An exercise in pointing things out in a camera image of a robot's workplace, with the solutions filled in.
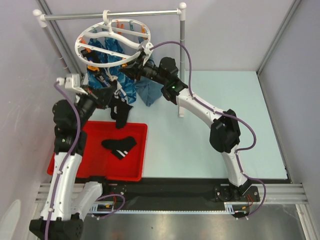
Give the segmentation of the black white-striped sock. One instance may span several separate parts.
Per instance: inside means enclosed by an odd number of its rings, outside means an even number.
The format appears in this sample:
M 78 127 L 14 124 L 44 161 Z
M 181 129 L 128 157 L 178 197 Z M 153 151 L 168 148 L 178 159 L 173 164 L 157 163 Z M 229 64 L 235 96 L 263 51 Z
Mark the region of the black white-striped sock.
M 123 139 L 105 139 L 101 145 L 110 150 L 116 158 L 122 160 L 137 145 L 137 142 L 132 136 L 128 136 Z
M 110 117 L 115 120 L 115 127 L 122 129 L 127 124 L 129 112 L 133 106 L 129 105 L 126 101 L 114 101 L 110 105 Z

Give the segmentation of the yellow-orange clothes peg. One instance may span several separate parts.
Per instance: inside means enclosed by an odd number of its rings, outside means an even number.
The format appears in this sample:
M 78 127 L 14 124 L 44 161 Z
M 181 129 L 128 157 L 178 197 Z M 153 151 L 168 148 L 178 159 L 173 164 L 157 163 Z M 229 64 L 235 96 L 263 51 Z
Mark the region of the yellow-orange clothes peg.
M 100 71 L 100 69 L 99 69 L 98 67 L 96 67 L 96 66 L 91 66 L 91 65 L 88 65 L 88 66 L 87 66 L 87 69 L 90 70 L 90 71 L 92 71 L 92 72 L 99 72 L 99 71 Z

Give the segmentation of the white round clip hanger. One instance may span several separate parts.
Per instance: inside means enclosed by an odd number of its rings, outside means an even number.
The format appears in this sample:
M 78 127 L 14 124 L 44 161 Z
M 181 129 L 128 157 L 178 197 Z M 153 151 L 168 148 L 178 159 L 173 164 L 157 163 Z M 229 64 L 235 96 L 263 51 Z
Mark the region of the white round clip hanger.
M 87 66 L 98 68 L 125 65 L 138 57 L 146 64 L 153 53 L 150 29 L 138 20 L 112 19 L 109 10 L 103 11 L 102 19 L 76 39 L 77 57 Z

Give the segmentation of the black blue sunrise sock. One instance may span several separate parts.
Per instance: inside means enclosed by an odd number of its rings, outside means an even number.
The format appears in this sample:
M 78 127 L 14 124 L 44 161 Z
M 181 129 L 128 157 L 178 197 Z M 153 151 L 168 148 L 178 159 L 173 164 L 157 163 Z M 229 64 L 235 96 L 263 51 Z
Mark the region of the black blue sunrise sock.
M 118 80 L 118 77 L 111 75 L 109 68 L 107 68 L 107 70 L 104 68 L 99 69 L 99 72 L 93 72 L 87 69 L 88 85 L 95 89 L 112 87 L 109 85 L 108 81 Z

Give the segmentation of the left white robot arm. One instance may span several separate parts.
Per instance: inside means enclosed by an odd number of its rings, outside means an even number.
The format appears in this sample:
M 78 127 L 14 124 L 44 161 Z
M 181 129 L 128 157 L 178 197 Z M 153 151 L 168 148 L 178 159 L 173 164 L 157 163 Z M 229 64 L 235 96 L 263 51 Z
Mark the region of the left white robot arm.
M 54 169 L 45 205 L 39 218 L 30 221 L 29 230 L 40 240 L 79 240 L 84 219 L 94 202 L 110 195 L 105 179 L 95 176 L 72 198 L 87 142 L 83 128 L 97 108 L 109 106 L 115 88 L 85 86 L 84 93 L 79 94 L 78 102 L 74 103 L 58 85 L 54 87 L 64 97 L 52 107 Z

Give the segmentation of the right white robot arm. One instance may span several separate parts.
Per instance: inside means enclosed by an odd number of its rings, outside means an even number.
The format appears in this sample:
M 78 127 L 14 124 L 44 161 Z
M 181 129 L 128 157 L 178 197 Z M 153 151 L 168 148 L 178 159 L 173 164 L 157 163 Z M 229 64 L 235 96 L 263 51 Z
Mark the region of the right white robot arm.
M 239 166 L 238 147 L 241 131 L 233 110 L 222 111 L 201 101 L 179 79 L 176 61 L 171 57 L 162 58 L 159 65 L 135 59 L 121 66 L 120 71 L 132 80 L 139 81 L 145 77 L 161 84 L 162 95 L 167 101 L 185 108 L 201 119 L 210 128 L 210 145 L 221 153 L 226 165 L 231 196 L 237 201 L 242 201 L 248 196 L 252 183 L 244 176 Z

